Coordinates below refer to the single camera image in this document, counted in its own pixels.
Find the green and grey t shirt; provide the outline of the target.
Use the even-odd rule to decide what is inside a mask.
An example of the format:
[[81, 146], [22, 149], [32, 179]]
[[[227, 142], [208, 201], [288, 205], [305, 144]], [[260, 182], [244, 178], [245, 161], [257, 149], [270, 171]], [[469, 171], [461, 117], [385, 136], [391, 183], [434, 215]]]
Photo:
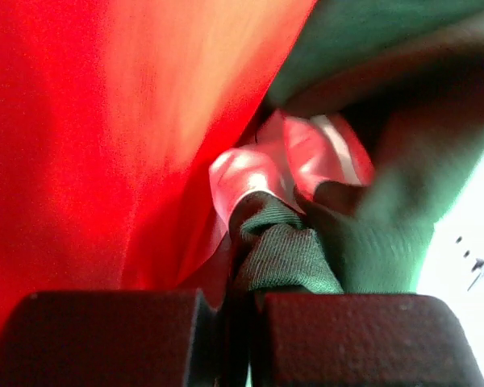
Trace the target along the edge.
[[232, 290], [411, 293], [484, 154], [484, 1], [319, 1], [211, 168]]

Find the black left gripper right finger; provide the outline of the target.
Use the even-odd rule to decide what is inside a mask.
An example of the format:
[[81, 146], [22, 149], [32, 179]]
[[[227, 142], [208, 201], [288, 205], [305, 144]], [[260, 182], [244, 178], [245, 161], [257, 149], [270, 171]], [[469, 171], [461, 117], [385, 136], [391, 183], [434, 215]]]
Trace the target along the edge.
[[438, 298], [269, 293], [254, 322], [255, 386], [484, 386]]

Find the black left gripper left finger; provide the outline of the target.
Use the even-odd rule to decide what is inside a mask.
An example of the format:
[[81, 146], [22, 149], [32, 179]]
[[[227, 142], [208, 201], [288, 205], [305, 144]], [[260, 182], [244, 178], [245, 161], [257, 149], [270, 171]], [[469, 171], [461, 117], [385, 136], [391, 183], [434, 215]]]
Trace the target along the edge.
[[34, 293], [0, 334], [0, 386], [212, 386], [217, 336], [197, 290]]

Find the red t shirt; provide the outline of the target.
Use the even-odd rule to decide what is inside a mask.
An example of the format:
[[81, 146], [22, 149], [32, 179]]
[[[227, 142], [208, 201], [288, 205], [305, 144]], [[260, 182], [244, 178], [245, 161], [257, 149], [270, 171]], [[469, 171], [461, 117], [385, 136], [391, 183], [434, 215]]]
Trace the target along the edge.
[[0, 330], [42, 289], [171, 289], [222, 238], [208, 169], [311, 1], [0, 1]]

